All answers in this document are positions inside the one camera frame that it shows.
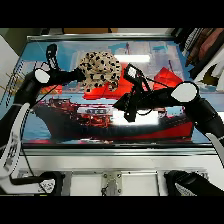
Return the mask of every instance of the spotted fabric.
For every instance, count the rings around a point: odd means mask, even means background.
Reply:
[[[109,82],[109,90],[118,88],[121,76],[121,64],[109,52],[90,52],[81,59],[79,68],[85,74],[86,80],[82,82],[85,92],[93,88],[102,87]]]

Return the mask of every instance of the red cloth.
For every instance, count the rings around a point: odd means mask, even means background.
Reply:
[[[183,82],[181,78],[176,76],[173,72],[169,71],[167,68],[162,68],[159,73],[154,77],[154,80],[161,82],[169,87],[175,87],[177,84]],[[163,89],[165,86],[154,83],[153,90]]]
[[[217,28],[207,39],[206,41],[201,45],[200,51],[199,51],[199,60],[201,60],[208,49],[215,43],[216,39],[218,38],[219,34],[224,30],[224,28]]]
[[[106,99],[120,99],[125,93],[131,91],[133,84],[124,79],[124,68],[127,67],[127,64],[122,63],[122,72],[119,80],[118,88],[112,92],[109,90],[109,83],[106,83],[102,87],[97,87],[92,89],[91,92],[85,92],[83,98],[86,100],[97,100],[100,98]]]

